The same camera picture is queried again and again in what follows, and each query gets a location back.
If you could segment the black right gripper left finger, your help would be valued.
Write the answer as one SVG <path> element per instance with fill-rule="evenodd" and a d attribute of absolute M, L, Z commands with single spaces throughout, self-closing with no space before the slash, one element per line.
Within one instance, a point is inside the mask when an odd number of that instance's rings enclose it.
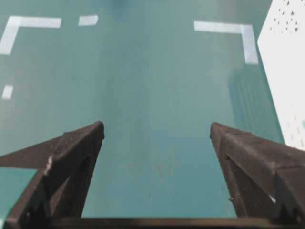
<path fill-rule="evenodd" d="M 104 140 L 101 121 L 59 137 L 1 156 L 2 197 L 16 187 L 17 195 L 3 208 L 3 229 L 45 229 L 52 220 L 79 218 L 88 195 L 95 164 Z"/>

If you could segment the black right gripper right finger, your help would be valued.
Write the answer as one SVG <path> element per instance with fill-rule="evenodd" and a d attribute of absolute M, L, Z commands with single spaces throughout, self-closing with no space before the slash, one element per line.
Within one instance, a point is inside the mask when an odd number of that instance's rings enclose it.
<path fill-rule="evenodd" d="M 210 139 L 238 217 L 305 222 L 305 152 L 218 122 Z"/>

